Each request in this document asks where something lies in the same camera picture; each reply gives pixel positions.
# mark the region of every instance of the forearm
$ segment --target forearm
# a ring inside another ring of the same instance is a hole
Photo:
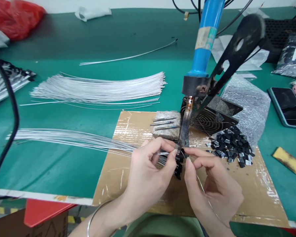
[[[70,237],[87,237],[87,226],[91,216],[78,225],[70,234]],[[89,236],[110,236],[116,229],[127,224],[125,216],[126,214],[125,210],[123,210],[123,199],[121,196],[114,201],[105,204],[96,212],[90,225]]]
[[[210,237],[234,237],[231,229],[226,227],[216,216],[209,217],[199,214],[197,219]]]

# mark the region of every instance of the blue soldering iron handle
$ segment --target blue soldering iron handle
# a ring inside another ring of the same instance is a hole
[[[225,0],[205,0],[200,28],[195,44],[193,65],[187,76],[208,77],[206,73],[210,51],[216,37]]]

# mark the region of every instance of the phone screen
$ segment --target phone screen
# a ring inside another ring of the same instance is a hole
[[[289,125],[296,126],[296,96],[288,88],[272,88],[278,104]]]

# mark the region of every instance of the smartphone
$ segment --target smartphone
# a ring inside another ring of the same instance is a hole
[[[292,89],[271,87],[268,92],[282,124],[296,128],[296,96]]]

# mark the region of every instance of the green workbench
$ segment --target green workbench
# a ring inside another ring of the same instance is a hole
[[[292,18],[293,8],[264,9],[274,19]],[[224,10],[220,29],[238,10]],[[70,75],[108,80],[126,80],[166,75],[159,104],[138,111],[179,110],[183,76],[191,69],[198,18],[187,21],[176,10],[119,9],[112,16],[82,22],[73,13],[44,17],[25,40],[0,50],[0,58],[37,73],[16,92],[18,104],[32,100],[29,92],[47,77],[65,72]],[[232,34],[243,16],[223,34]],[[132,56],[166,45],[175,45],[135,59],[79,66],[81,62],[103,61]],[[211,56],[208,72],[215,66]],[[271,74],[274,65],[264,64],[253,71],[252,83],[263,91],[270,87],[289,87],[291,78]],[[20,128],[59,128],[89,132],[111,138],[120,111],[91,110],[65,104],[19,107]],[[0,103],[0,153],[11,132],[13,116],[8,99]],[[106,153],[44,142],[14,142],[0,170],[0,189],[92,198]],[[296,129],[283,127],[271,104],[259,147],[282,201],[288,219],[296,221],[296,175],[271,154],[281,146],[296,157]]]

